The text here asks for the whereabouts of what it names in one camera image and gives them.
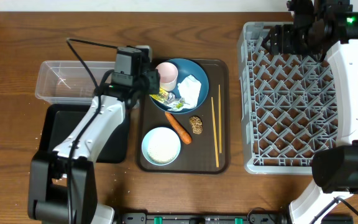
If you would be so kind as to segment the yellow foil snack wrapper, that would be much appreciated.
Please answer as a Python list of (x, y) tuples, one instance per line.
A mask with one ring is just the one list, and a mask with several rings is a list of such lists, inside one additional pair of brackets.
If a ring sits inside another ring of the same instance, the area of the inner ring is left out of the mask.
[(174, 93), (159, 89), (159, 92), (150, 95), (152, 99), (167, 107), (167, 111), (179, 112), (186, 108), (186, 103), (183, 98), (177, 98)]

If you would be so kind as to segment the pink plastic cup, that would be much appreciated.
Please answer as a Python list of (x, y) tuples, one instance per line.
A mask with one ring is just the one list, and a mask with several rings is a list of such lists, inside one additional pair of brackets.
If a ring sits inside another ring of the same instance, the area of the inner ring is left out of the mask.
[(156, 69), (160, 75), (160, 88), (172, 91), (177, 85), (178, 69), (170, 62), (163, 62), (157, 65)]

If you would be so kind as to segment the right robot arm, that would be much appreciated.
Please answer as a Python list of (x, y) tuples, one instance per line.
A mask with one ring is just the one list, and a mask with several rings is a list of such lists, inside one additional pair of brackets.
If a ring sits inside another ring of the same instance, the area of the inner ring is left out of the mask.
[(290, 0), (293, 23), (270, 29), (263, 46), (272, 55), (315, 55), (333, 74), (337, 137), (332, 149), (317, 152), (313, 179), (276, 223), (349, 223), (331, 210), (358, 194), (358, 12), (350, 1)]

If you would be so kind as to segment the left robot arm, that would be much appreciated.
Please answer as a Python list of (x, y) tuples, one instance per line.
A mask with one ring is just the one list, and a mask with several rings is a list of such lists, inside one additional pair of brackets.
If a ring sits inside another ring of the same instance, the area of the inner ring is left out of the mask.
[(29, 218), (47, 223), (113, 223), (115, 211), (98, 203), (94, 165), (113, 132), (140, 97), (159, 90), (148, 45), (118, 47), (116, 62), (95, 83), (92, 103), (52, 152), (30, 163)]

